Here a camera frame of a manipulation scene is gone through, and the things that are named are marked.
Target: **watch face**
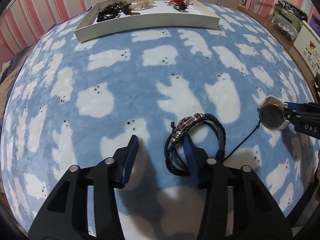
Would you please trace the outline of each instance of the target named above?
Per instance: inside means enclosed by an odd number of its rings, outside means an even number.
[[[277,105],[266,105],[262,107],[259,117],[265,127],[276,129],[284,122],[284,111]]]

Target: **wooden shelf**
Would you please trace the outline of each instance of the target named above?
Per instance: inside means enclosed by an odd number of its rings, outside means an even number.
[[[252,17],[257,22],[259,22],[284,47],[284,49],[290,55],[290,57],[292,58],[292,60],[294,61],[294,63],[297,65],[298,69],[302,73],[304,79],[306,80],[314,101],[318,103],[318,100],[316,97],[316,91],[314,88],[315,78],[314,78],[311,70],[309,69],[308,65],[303,60],[300,53],[296,50],[296,48],[293,46],[293,44],[281,32],[279,32],[275,26],[273,26],[273,24],[271,23],[270,20],[268,20],[264,17],[261,17],[260,15],[254,13],[252,11],[249,11],[242,6],[238,6],[238,11]]]

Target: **braided leather bracelet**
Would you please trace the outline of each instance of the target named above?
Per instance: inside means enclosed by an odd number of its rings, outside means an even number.
[[[178,127],[175,127],[174,122],[171,122],[172,133],[165,143],[164,157],[167,169],[172,174],[178,176],[190,175],[188,166],[179,156],[175,146],[183,140],[183,137],[191,130],[192,127],[201,123],[208,125],[216,134],[219,142],[219,150],[217,151],[215,159],[224,162],[255,132],[255,130],[260,127],[261,122],[259,121],[258,125],[253,129],[253,131],[241,143],[239,143],[227,157],[225,157],[226,132],[223,125],[214,115],[196,113],[194,116],[183,118],[178,123]]]

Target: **red string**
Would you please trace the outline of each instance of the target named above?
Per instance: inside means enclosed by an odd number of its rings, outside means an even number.
[[[172,3],[175,3],[175,4],[185,4],[186,7],[188,7],[189,5],[193,5],[193,3],[185,3],[184,1],[181,1],[181,0],[171,0],[169,2],[165,2],[165,3],[168,3],[168,4],[172,4]]]

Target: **blue fleece blanket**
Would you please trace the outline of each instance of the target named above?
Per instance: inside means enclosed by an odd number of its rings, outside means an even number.
[[[218,30],[141,29],[79,44],[73,30],[81,15],[39,41],[12,89],[1,136],[4,188],[26,230],[70,165],[94,166],[136,134],[130,182],[116,191],[126,239],[194,239],[205,192],[166,169],[170,122],[214,114],[225,127],[228,154],[257,125],[266,96],[312,101],[296,65],[263,26],[205,5],[220,16]],[[192,139],[214,157],[211,130],[199,127]],[[292,125],[261,126],[226,165],[250,165],[288,215],[308,186],[318,150],[318,140]],[[94,234],[92,189],[88,220]]]

